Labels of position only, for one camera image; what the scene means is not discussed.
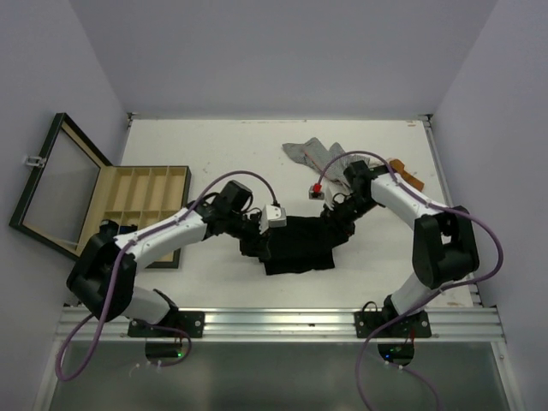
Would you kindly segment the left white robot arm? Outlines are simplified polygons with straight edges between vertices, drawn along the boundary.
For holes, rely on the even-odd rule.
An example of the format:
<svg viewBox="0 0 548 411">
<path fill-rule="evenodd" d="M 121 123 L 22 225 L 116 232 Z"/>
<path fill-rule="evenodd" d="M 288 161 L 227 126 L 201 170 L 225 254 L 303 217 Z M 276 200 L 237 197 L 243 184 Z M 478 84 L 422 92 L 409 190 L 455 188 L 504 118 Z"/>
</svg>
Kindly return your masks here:
<svg viewBox="0 0 548 411">
<path fill-rule="evenodd" d="M 99 320 L 123 316 L 168 336 L 178 325 L 175 303 L 161 291 L 135 286 L 136 275 L 166 254 L 212 236 L 258 236 L 259 224 L 243 213 L 252 197 L 249 188 L 230 181 L 212 201 L 196 200 L 150 227 L 114 237 L 97 233 L 70 272 L 68 289 Z"/>
</svg>

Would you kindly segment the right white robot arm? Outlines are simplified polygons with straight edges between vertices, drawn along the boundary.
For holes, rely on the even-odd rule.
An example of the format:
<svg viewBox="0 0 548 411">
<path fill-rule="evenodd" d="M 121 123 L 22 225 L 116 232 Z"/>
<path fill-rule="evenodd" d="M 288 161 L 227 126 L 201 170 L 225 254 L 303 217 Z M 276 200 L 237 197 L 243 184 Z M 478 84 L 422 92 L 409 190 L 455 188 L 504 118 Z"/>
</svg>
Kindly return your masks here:
<svg viewBox="0 0 548 411">
<path fill-rule="evenodd" d="M 355 232 L 354 222 L 376 206 L 391 210 L 413 230 L 413 273 L 386 297 L 381 316 L 384 331 L 400 336 L 411 327 L 411 315 L 419 310 L 420 301 L 479 267 L 468 211 L 429 199 L 385 166 L 371 169 L 360 160 L 351 163 L 343 175 L 349 195 L 341 203 L 325 205 L 320 214 L 330 246 L 347 242 Z"/>
</svg>

